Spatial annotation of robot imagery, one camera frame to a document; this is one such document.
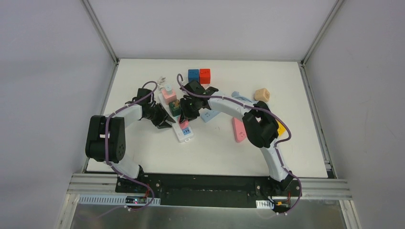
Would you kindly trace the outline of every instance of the yellow object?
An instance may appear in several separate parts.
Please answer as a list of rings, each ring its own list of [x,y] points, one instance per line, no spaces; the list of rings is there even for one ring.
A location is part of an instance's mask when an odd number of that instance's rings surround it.
[[[286,131],[286,128],[279,121],[277,121],[277,123],[278,123],[278,130],[277,130],[278,136],[281,136]]]
[[[270,92],[268,92],[266,88],[256,90],[255,92],[256,101],[268,102],[269,99],[270,99]]]

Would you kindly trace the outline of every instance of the white wall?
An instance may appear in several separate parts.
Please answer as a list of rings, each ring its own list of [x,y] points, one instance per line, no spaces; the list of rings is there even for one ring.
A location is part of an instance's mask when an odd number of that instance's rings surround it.
[[[0,3],[1,228],[53,228],[113,62],[80,1]]]
[[[335,0],[90,0],[119,58],[301,60]]]
[[[403,228],[405,1],[348,0],[307,64],[363,228]]]

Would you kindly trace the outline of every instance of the pink plug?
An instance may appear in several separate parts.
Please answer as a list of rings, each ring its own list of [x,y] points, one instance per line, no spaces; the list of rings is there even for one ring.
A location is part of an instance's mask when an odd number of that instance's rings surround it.
[[[246,138],[246,131],[243,122],[237,118],[232,118],[232,126],[234,127],[235,141],[242,142]]]
[[[162,95],[166,104],[169,104],[177,99],[176,93],[171,89],[170,84],[165,85],[165,88],[162,90]]]
[[[183,123],[180,123],[180,115],[179,115],[178,122],[179,122],[180,129],[182,129],[182,130],[189,126],[189,121],[188,120],[184,121]]]

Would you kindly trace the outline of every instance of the white table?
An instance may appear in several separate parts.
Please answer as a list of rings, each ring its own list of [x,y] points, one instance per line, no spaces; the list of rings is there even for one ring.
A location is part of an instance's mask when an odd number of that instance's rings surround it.
[[[138,60],[119,63],[105,114],[122,107],[136,96],[145,82],[166,77],[178,89],[176,76],[181,73],[187,83],[188,69],[211,69],[211,86],[229,96],[233,91],[253,97],[255,90],[270,91],[270,110],[290,128],[292,139],[279,145],[290,170],[299,177],[327,177],[317,133],[296,62]],[[126,130],[126,153],[142,165],[145,172],[233,176],[268,176],[262,153],[248,139],[236,143],[231,117],[219,114],[204,123],[190,122],[194,138],[179,143],[171,128],[157,129],[150,120],[141,120]],[[92,159],[88,171],[111,171]]]

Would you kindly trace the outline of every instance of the pink power strip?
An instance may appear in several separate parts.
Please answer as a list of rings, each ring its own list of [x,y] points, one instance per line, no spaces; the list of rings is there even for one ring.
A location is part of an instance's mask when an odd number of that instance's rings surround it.
[[[232,118],[232,126],[234,127],[235,141],[242,142],[246,138],[246,131],[243,122],[237,118]]]

